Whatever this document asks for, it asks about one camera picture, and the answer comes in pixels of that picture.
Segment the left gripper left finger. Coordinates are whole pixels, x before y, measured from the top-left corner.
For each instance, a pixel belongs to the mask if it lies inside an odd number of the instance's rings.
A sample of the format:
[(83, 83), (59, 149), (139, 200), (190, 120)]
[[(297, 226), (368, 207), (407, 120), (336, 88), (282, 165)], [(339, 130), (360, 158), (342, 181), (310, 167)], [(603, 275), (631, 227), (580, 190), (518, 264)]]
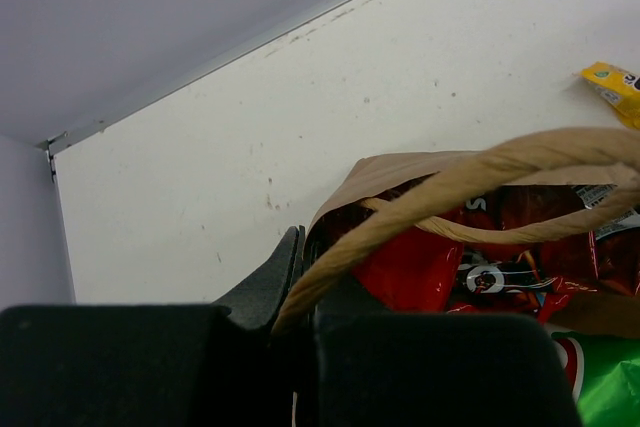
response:
[(20, 305), (1, 314), (5, 426), (288, 426), (269, 333), (305, 233), (213, 302)]

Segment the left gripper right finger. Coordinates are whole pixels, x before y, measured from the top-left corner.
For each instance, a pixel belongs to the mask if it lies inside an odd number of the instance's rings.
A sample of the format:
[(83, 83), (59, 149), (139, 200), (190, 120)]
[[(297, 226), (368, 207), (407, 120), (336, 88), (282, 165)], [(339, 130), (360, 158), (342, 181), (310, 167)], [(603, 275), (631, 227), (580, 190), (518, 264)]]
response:
[(308, 426), (577, 426), (557, 350), (514, 315), (399, 312), (353, 276), (313, 316)]

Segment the brown paper bag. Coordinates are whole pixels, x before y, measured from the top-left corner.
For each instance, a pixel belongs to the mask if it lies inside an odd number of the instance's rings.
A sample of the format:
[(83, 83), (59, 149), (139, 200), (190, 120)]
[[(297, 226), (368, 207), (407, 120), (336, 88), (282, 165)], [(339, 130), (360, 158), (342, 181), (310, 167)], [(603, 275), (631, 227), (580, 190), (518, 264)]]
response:
[[(533, 181), (592, 183), (598, 168), (615, 174), (615, 190), (592, 209), (507, 230), (455, 225), (440, 215), (507, 184)], [(287, 294), (272, 333), (294, 329), (354, 266), (412, 226), (469, 243), (555, 241), (595, 230), (639, 202), (639, 134), (616, 128), (561, 128), (536, 132), (478, 152), (398, 153), (364, 158), (313, 219), (409, 180), (419, 185), (382, 206), (323, 254)]]

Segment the yellow M&M candy pack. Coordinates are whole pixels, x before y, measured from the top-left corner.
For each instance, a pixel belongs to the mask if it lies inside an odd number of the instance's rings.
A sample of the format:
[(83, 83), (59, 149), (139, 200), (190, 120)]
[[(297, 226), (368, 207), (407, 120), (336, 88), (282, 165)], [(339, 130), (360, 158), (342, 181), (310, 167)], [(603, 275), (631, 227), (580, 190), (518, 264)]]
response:
[(583, 69), (581, 77), (610, 105), (620, 122), (639, 129), (639, 76), (604, 62)]

